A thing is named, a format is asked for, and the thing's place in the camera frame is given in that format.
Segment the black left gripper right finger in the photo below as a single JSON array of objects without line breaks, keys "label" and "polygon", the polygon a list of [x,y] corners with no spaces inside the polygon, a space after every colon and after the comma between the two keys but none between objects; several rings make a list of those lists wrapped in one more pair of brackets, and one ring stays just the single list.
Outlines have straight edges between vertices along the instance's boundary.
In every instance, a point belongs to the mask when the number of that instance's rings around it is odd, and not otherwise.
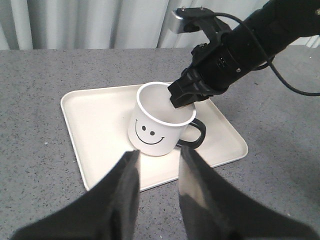
[{"label": "black left gripper right finger", "polygon": [[189,147],[179,160],[178,195],[189,240],[318,240],[308,225],[248,197]]}]

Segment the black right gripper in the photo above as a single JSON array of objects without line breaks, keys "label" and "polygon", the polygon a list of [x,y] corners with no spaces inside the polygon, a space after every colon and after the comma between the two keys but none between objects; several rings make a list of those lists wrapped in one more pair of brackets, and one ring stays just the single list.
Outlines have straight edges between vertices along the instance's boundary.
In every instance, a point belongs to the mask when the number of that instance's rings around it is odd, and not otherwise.
[{"label": "black right gripper", "polygon": [[199,44],[191,53],[191,67],[168,87],[175,109],[221,95],[266,61],[253,36],[245,32],[224,34],[219,43]]}]

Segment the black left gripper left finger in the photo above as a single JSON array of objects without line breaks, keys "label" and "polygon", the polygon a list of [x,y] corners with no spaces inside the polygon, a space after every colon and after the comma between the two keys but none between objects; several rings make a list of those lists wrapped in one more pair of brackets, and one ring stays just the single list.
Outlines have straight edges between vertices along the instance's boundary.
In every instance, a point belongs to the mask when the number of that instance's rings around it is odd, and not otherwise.
[{"label": "black left gripper left finger", "polygon": [[17,230],[13,240],[131,240],[139,207],[139,151],[126,151],[83,196]]}]

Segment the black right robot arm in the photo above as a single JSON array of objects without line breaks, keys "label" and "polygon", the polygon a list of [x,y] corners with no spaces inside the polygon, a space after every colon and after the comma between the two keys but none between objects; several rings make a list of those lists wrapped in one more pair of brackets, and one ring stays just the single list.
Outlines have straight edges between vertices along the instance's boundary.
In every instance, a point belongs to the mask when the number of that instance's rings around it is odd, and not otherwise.
[{"label": "black right robot arm", "polygon": [[203,31],[208,43],[192,50],[192,62],[169,86],[175,108],[223,94],[252,71],[273,66],[274,57],[301,37],[320,33],[317,0],[270,0],[236,28],[222,21],[224,13],[210,9],[179,8],[171,31]]}]

